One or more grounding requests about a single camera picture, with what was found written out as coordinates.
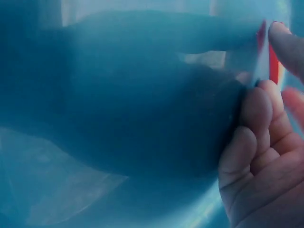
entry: blue plastic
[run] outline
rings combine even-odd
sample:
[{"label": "blue plastic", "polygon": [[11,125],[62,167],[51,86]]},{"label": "blue plastic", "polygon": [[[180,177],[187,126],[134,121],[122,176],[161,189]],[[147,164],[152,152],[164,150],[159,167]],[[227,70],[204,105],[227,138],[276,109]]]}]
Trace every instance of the blue plastic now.
[{"label": "blue plastic", "polygon": [[228,227],[217,161],[287,1],[1,4],[0,226]]}]

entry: red strip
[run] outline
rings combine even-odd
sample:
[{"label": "red strip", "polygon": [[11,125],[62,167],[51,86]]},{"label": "red strip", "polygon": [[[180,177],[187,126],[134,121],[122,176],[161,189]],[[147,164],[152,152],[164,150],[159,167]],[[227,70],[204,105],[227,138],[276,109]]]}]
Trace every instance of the red strip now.
[{"label": "red strip", "polygon": [[279,83],[279,60],[276,54],[269,44],[269,79],[274,81],[274,83]]}]

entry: palm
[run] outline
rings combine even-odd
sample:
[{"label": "palm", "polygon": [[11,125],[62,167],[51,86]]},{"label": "palm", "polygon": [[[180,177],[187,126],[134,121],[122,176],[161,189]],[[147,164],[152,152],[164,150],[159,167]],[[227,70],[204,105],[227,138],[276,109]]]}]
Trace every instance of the palm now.
[{"label": "palm", "polygon": [[[259,87],[244,101],[244,127],[221,158],[221,195],[232,227],[297,227],[304,212],[304,197],[298,197],[304,187],[304,141],[293,131],[276,85],[264,81]],[[283,98],[291,110],[299,101],[291,90]]]}]

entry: fingernail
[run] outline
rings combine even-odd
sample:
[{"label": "fingernail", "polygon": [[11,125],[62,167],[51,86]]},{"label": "fingernail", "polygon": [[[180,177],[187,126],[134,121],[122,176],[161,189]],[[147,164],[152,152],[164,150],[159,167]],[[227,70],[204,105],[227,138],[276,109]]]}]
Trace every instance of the fingernail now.
[{"label": "fingernail", "polygon": [[289,28],[283,22],[274,21],[269,27],[269,33],[287,33],[291,34]]}]

